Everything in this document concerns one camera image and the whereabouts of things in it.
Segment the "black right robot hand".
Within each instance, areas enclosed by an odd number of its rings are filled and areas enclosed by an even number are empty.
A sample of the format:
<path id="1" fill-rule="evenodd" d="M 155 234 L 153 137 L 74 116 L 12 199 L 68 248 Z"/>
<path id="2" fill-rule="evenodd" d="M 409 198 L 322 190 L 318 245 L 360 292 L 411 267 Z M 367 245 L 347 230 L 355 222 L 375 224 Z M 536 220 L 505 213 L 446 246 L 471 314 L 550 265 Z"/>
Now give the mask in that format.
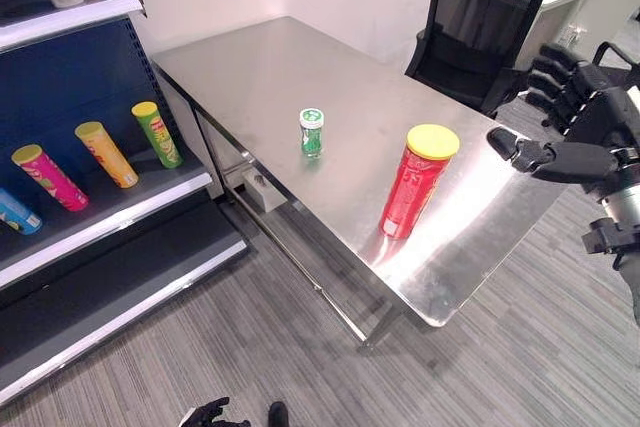
<path id="1" fill-rule="evenodd" d="M 487 134 L 489 145 L 519 172 L 554 183 L 579 184 L 587 194 L 604 198 L 639 184 L 639 65 L 601 67 L 616 45 L 605 42 L 593 62 L 556 44 L 545 43 L 528 72 L 525 101 L 546 115 L 560 141 L 519 138 L 505 128 Z"/>

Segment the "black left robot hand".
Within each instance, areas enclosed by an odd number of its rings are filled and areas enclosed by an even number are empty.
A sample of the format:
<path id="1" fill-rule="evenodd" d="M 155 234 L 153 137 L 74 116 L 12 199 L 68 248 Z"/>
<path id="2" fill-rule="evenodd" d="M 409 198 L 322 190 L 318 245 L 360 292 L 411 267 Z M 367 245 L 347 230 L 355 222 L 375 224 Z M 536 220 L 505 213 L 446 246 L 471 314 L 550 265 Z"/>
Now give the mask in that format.
<path id="1" fill-rule="evenodd" d="M 229 397 L 213 400 L 205 405 L 191 408 L 181 419 L 180 427 L 250 427 L 248 420 L 233 422 L 222 418 L 224 407 L 230 403 Z"/>

